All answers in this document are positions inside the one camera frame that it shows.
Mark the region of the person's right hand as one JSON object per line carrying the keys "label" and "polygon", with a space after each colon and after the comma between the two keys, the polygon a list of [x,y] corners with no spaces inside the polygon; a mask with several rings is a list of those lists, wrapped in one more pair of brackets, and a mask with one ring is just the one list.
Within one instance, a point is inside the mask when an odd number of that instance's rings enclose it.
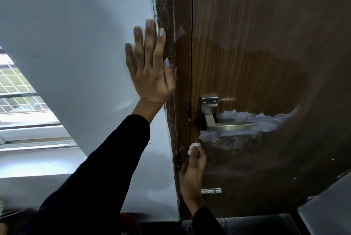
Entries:
{"label": "person's right hand", "polygon": [[205,207],[201,196],[203,176],[204,173],[189,169],[188,164],[183,164],[179,172],[180,193],[192,216],[198,209]]}

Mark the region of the person's left hand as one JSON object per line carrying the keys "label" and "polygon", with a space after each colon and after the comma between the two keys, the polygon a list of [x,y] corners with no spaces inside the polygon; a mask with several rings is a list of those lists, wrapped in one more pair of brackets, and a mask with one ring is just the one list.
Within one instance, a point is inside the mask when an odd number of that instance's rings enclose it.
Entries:
{"label": "person's left hand", "polygon": [[145,33],[143,34],[141,27],[135,26],[133,35],[134,47],[132,48],[137,73],[135,77],[131,77],[131,80],[139,95],[140,103],[160,110],[173,94],[168,92],[164,77],[165,30],[161,28],[156,32],[152,64],[145,64]]}

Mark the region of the small white cloth wad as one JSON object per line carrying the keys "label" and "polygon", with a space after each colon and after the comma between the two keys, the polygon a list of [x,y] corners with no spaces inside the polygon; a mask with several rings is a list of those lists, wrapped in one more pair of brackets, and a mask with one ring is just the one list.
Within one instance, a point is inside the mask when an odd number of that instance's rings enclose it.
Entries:
{"label": "small white cloth wad", "polygon": [[191,152],[192,152],[192,149],[193,148],[195,148],[195,147],[199,147],[199,146],[201,146],[201,144],[200,143],[192,143],[190,146],[189,146],[189,149],[188,149],[188,151],[187,151],[187,154],[190,156],[191,155]]}

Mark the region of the person's left forearm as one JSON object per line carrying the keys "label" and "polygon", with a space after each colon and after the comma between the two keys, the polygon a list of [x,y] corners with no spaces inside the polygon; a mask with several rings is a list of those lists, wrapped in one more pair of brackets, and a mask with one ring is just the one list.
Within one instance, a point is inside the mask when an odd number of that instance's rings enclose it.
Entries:
{"label": "person's left forearm", "polygon": [[19,235],[117,235],[150,124],[132,114],[43,202]]}

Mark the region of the person's right forearm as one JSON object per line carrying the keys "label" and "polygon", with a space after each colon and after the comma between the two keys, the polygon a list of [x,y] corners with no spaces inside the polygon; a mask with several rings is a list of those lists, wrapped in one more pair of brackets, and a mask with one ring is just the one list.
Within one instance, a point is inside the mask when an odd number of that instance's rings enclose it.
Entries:
{"label": "person's right forearm", "polygon": [[194,235],[227,235],[217,219],[206,207],[201,207],[192,218]]}

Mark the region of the brown wooden door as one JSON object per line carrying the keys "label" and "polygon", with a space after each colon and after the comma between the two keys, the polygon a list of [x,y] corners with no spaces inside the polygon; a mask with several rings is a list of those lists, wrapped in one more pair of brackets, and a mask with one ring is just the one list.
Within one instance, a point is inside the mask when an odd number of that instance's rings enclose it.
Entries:
{"label": "brown wooden door", "polygon": [[[351,170],[351,0],[193,0],[191,140],[218,218],[290,211]],[[203,95],[218,122],[200,131]]]}

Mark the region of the window with metal grille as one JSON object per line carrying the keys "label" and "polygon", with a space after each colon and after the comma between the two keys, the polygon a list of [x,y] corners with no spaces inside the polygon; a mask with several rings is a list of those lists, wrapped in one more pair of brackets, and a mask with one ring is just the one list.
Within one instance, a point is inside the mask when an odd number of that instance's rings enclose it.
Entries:
{"label": "window with metal grille", "polygon": [[77,144],[0,47],[0,152]]}

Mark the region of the grey box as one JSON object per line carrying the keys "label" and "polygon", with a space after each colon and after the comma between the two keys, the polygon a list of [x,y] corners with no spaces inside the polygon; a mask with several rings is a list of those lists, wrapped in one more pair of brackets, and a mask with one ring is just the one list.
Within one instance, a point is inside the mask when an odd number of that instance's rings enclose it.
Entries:
{"label": "grey box", "polygon": [[297,212],[311,235],[351,235],[351,170]]}

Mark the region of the dark brown door frame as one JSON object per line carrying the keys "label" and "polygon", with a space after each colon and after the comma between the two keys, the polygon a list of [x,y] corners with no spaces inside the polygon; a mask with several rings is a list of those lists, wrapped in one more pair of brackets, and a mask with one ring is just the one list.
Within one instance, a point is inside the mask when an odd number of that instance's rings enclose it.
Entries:
{"label": "dark brown door frame", "polygon": [[173,155],[174,179],[179,219],[190,218],[181,197],[178,173],[187,160],[190,145],[191,71],[192,71],[192,5],[193,0],[152,0],[156,27],[166,32],[164,58],[174,71],[176,89],[166,103],[166,116]]}

